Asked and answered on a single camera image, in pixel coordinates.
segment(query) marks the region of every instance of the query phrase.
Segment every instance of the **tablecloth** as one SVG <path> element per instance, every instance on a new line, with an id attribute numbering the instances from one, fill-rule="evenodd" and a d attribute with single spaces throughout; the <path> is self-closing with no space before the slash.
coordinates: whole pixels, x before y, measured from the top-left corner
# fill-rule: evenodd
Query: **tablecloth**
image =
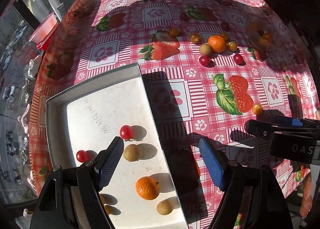
<path id="1" fill-rule="evenodd" d="M 138 62 L 142 74 L 146 74 L 144 82 L 165 153 L 174 147 L 187 148 L 199 167 L 197 192 L 202 200 L 184 208 L 185 214 L 194 217 L 190 228 L 208 226 L 223 195 L 213 185 L 200 157 L 200 136 L 212 139 L 216 148 L 242 165 L 270 165 L 285 197 L 309 172 L 299 163 L 271 157 L 268 141 L 245 132 L 244 123 L 257 118 L 251 110 L 231 115 L 217 103 L 218 88 L 213 77 L 223 74 L 225 82 L 236 86 L 234 76 L 238 76 L 247 81 L 247 94 L 263 106 L 261 119 L 291 116 L 289 94 L 300 97 L 305 118 L 315 117 L 319 100 L 308 65 L 297 60 L 286 25 L 263 0 L 77 0 L 75 4 L 44 56 L 34 91 L 29 150 L 38 194 L 52 168 L 45 129 L 46 100 L 88 78 L 133 62 Z M 188 21 L 180 19 L 181 13 L 203 11 L 201 8 L 211 9 L 217 20 L 210 21 L 197 13 Z M 267 19 L 282 43 L 275 52 L 267 53 L 263 62 L 254 59 L 248 49 L 251 44 L 244 28 L 248 14 Z M 198 60 L 199 45 L 191 43 L 189 36 L 199 33 L 206 42 L 209 36 L 223 32 L 223 21 L 230 26 L 229 41 L 237 43 L 236 53 L 244 57 L 246 64 L 235 64 L 235 53 L 226 50 L 215 54 L 214 67 L 204 67 Z M 176 39 L 167 37 L 165 32 L 173 27 L 181 32 Z M 159 56 L 155 39 L 166 42 L 166 38 L 167 48 Z M 61 56 L 70 52 L 71 63 L 70 56 Z M 165 59 L 155 60 L 161 55 Z M 286 63 L 287 71 L 281 70 L 281 61 Z"/>

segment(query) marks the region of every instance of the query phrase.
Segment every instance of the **mandarin orange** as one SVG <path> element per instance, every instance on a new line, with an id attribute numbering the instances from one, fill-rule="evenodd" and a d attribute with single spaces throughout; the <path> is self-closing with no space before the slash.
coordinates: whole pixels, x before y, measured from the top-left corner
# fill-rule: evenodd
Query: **mandarin orange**
<path id="1" fill-rule="evenodd" d="M 226 49 L 226 41 L 219 35 L 209 37 L 208 44 L 212 47 L 214 52 L 221 53 Z"/>
<path id="2" fill-rule="evenodd" d="M 143 176 L 136 182 L 136 191 L 139 196 L 145 200 L 153 200 L 160 193 L 160 187 L 154 178 L 150 176 Z"/>

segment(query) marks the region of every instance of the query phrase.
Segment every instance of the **cherry tomato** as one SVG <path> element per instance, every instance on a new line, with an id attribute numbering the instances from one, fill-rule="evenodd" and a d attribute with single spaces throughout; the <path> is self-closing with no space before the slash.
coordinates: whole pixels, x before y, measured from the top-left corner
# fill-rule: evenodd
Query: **cherry tomato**
<path id="1" fill-rule="evenodd" d="M 262 114 L 262 111 L 263 111 L 263 108 L 262 108 L 262 105 L 260 103 L 257 103 L 252 107 L 252 112 L 255 115 Z"/>
<path id="2" fill-rule="evenodd" d="M 272 42 L 272 34 L 270 32 L 265 32 L 261 38 L 265 41 Z"/>
<path id="3" fill-rule="evenodd" d="M 233 61 L 234 61 L 236 64 L 240 65 L 240 64 L 243 62 L 243 57 L 242 57 L 240 54 L 235 54 L 235 55 L 233 56 Z"/>
<path id="4" fill-rule="evenodd" d="M 199 58 L 199 62 L 200 62 L 200 64 L 202 64 L 203 66 L 208 66 L 208 65 L 210 64 L 211 60 L 210 60 L 210 57 L 201 56 L 201 57 Z"/>
<path id="5" fill-rule="evenodd" d="M 230 30 L 229 23 L 228 22 L 221 23 L 221 28 L 223 31 L 229 31 Z"/>
<path id="6" fill-rule="evenodd" d="M 129 125 L 123 125 L 120 129 L 120 137 L 124 140 L 130 140 L 133 137 L 133 130 Z"/>
<path id="7" fill-rule="evenodd" d="M 180 34 L 180 31 L 177 28 L 172 28 L 169 31 L 169 35 L 172 36 L 172 37 L 179 36 L 179 34 Z"/>
<path id="8" fill-rule="evenodd" d="M 223 37 L 225 41 L 228 41 L 229 39 L 229 34 L 225 32 L 220 33 L 219 36 Z"/>
<path id="9" fill-rule="evenodd" d="M 87 152 L 83 150 L 78 151 L 76 157 L 81 163 L 86 162 L 89 159 Z"/>
<path id="10" fill-rule="evenodd" d="M 180 14 L 180 19 L 181 19 L 182 21 L 187 21 L 187 20 L 189 19 L 189 17 L 188 17 L 187 14 L 181 13 L 181 14 Z"/>
<path id="11" fill-rule="evenodd" d="M 235 52 L 238 48 L 237 48 L 237 43 L 236 42 L 230 42 L 228 44 L 228 48 L 230 49 L 230 51 Z"/>
<path id="12" fill-rule="evenodd" d="M 198 43 L 201 43 L 201 37 L 198 33 L 193 33 L 190 35 L 190 41 L 193 43 L 193 44 L 198 44 Z"/>

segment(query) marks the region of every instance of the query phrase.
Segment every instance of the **tray rim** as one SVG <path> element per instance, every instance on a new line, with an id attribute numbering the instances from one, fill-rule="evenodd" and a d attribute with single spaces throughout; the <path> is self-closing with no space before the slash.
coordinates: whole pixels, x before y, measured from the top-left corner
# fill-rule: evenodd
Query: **tray rim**
<path id="1" fill-rule="evenodd" d="M 149 99 L 148 99 L 148 96 L 147 96 L 146 88 L 145 88 L 144 81 L 143 81 L 142 74 L 141 74 L 141 69 L 140 69 L 140 66 L 139 66 L 139 64 L 138 64 L 137 62 L 132 63 L 132 64 L 129 64 L 129 65 L 124 65 L 124 66 L 121 66 L 121 67 L 112 69 L 112 70 L 110 70 L 110 71 L 106 71 L 106 72 L 103 72 L 103 73 L 101 73 L 101 74 L 98 74 L 98 75 L 96 75 L 96 76 L 94 76 L 94 77 L 91 77 L 91 78 L 89 78 L 89 79 L 87 79 L 87 80 L 85 80 L 85 81 L 83 81 L 83 82 L 81 82 L 81 83 L 79 83 L 79 84 L 76 84 L 76 85 L 74 85 L 74 86 L 72 86 L 72 87 L 69 87 L 69 88 L 65 89 L 64 91 L 56 94 L 55 96 L 49 98 L 49 99 L 46 101 L 46 121 L 45 121 L 46 127 L 48 126 L 47 124 L 48 124 L 48 120 L 49 120 L 48 106 L 49 106 L 49 104 L 51 103 L 51 101 L 53 101 L 54 99 L 56 99 L 57 97 L 59 97 L 59 96 L 61 96 L 61 95 L 63 95 L 63 94 L 66 94 L 66 93 L 72 91 L 73 89 L 76 89 L 76 88 L 78 88 L 78 87 L 80 87 L 80 86 L 82 86 L 82 85 L 84 85 L 84 84 L 87 84 L 87 83 L 89 83 L 89 82 L 92 82 L 92 81 L 94 81 L 94 80 L 96 80 L 96 79 L 98 79 L 98 78 L 100 78 L 100 77 L 102 77 L 102 76 L 106 76 L 106 75 L 108 75 L 108 74 L 112 74 L 112 73 L 118 72 L 118 71 L 120 71 L 120 70 L 125 70 L 125 69 L 129 69 L 129 68 L 133 68 L 133 67 L 138 67 L 138 70 L 139 70 L 139 76 L 138 76 L 138 77 L 141 79 L 141 81 L 142 81 L 142 83 L 143 83 L 143 92 L 144 92 L 144 95 L 145 95 L 145 97 L 147 98 L 147 101 L 148 101 L 148 109 L 149 109 L 149 111 L 150 111 L 150 113 L 151 113 L 152 122 L 153 122 L 153 125 L 154 125 L 155 130 L 156 130 L 156 136 L 158 137 L 158 140 L 159 140 L 159 143 L 160 143 L 160 146 L 161 146 L 161 151 L 162 151 L 162 154 L 163 154 L 163 157 L 164 157 L 164 160 L 165 160 L 165 164 L 166 164 L 167 169 L 168 169 L 168 171 L 169 171 L 169 175 L 170 175 L 170 178 L 171 178 L 171 181 L 172 181 L 172 185 L 173 185 L 174 191 L 175 191 L 175 193 L 176 193 L 176 195 L 177 195 L 177 198 L 178 198 L 178 202 L 179 202 L 179 205 L 180 205 L 180 208 L 181 208 L 181 211 L 182 211 L 182 215 L 183 215 L 183 218 L 184 218 L 184 222 L 185 222 L 186 228 L 188 228 L 188 222 L 187 222 L 187 219 L 186 219 L 185 214 L 184 214 L 184 212 L 183 212 L 182 205 L 181 205 L 181 201 L 180 201 L 180 197 L 179 197 L 179 195 L 178 195 L 178 192 L 177 192 L 177 189 L 176 189 L 174 180 L 172 179 L 172 175 L 171 175 L 170 168 L 169 168 L 169 166 L 168 166 L 167 158 L 166 158 L 166 156 L 165 156 L 165 154 L 164 154 L 163 144 L 162 144 L 162 142 L 161 142 L 161 140 L 160 140 L 159 133 L 158 133 L 158 130 L 157 130 L 157 127 L 156 127 L 156 123 L 155 123 L 155 120 L 154 120 L 154 118 L 153 118 L 152 110 L 151 110 L 151 107 L 150 107 Z M 48 143 L 48 148 L 49 148 L 50 160 L 51 160 L 52 166 L 55 166 L 55 165 L 57 165 L 57 163 L 54 163 L 53 158 L 52 158 L 52 153 L 51 153 L 51 150 L 50 150 L 50 149 L 51 149 L 51 140 L 50 140 L 49 129 L 48 129 L 48 128 L 46 128 L 46 135 L 47 135 L 47 143 Z"/>

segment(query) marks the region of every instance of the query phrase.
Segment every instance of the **screw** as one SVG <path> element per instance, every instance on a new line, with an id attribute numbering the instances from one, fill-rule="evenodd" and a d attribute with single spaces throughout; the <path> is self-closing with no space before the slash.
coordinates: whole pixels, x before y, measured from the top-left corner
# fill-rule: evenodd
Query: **screw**
<path id="1" fill-rule="evenodd" d="M 87 167 L 90 167 L 91 165 L 93 165 L 93 160 L 87 160 L 87 161 L 85 162 L 85 165 L 86 165 Z"/>
<path id="2" fill-rule="evenodd" d="M 232 167 L 236 167 L 236 166 L 238 166 L 238 162 L 235 160 L 229 160 L 229 165 Z"/>
<path id="3" fill-rule="evenodd" d="M 53 171 L 58 171 L 60 168 L 61 168 L 60 165 L 55 165 L 52 170 Z"/>

